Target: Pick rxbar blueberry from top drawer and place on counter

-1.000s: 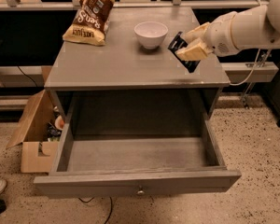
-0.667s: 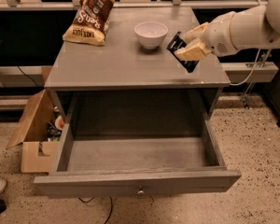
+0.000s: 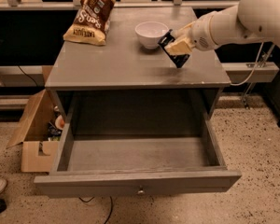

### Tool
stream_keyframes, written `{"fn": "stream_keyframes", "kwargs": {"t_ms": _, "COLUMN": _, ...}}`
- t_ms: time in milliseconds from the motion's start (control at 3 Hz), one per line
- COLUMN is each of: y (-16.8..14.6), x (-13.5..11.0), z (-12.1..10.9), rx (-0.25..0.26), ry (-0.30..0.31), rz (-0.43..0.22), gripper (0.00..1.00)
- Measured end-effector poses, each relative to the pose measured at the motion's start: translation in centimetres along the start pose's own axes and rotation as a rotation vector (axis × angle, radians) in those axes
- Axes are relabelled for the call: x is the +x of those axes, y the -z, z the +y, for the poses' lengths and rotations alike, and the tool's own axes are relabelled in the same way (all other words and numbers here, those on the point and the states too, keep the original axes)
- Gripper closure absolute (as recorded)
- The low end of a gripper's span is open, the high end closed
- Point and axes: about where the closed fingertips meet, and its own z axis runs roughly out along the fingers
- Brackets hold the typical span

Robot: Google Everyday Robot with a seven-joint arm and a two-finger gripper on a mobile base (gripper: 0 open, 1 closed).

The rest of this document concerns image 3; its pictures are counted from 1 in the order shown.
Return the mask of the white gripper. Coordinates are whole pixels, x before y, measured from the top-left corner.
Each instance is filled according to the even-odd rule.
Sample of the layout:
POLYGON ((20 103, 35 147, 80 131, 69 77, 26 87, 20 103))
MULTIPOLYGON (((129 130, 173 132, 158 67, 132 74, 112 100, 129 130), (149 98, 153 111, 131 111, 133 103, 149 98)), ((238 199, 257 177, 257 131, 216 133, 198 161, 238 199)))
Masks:
POLYGON ((166 45, 165 50, 170 55, 190 54, 194 49, 210 50, 216 49, 218 44, 214 41, 210 24, 213 14, 203 15, 179 30, 173 30, 172 36, 175 41, 166 45))

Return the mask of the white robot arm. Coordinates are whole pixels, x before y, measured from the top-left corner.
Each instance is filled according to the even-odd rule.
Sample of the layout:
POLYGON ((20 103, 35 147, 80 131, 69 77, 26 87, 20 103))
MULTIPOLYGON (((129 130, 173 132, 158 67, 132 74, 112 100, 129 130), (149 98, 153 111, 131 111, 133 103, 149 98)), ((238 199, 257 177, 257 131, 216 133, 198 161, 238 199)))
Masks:
POLYGON ((258 42, 280 48, 280 0, 240 0, 236 6, 205 14, 172 31, 172 36, 175 40, 165 46, 171 55, 258 42))

